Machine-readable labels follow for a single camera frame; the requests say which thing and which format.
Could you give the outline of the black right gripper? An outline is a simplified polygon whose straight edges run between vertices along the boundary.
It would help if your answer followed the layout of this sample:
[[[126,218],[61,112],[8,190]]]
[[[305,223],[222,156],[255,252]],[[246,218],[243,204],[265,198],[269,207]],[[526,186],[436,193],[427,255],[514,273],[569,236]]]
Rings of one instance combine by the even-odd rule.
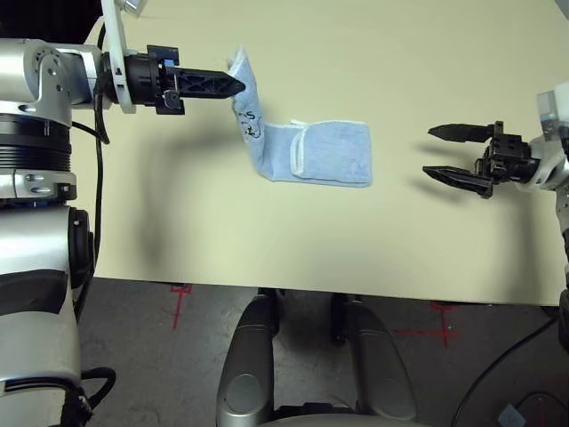
[[[517,134],[504,132],[502,121],[493,125],[448,124],[430,128],[428,134],[444,141],[485,142],[484,154],[475,162],[475,174],[453,166],[423,166],[422,171],[443,184],[476,193],[482,198],[493,195],[494,182],[528,182],[539,160],[532,158],[527,142]]]

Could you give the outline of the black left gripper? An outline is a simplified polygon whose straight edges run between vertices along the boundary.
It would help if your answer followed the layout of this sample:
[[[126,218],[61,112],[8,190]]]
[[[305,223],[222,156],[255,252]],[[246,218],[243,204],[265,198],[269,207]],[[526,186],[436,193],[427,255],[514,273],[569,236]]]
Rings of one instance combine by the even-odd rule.
[[[181,98],[227,99],[246,88],[243,82],[225,72],[177,68],[179,64],[179,50],[169,46],[149,44],[146,53],[126,57],[132,103],[152,107],[158,115],[183,115]]]

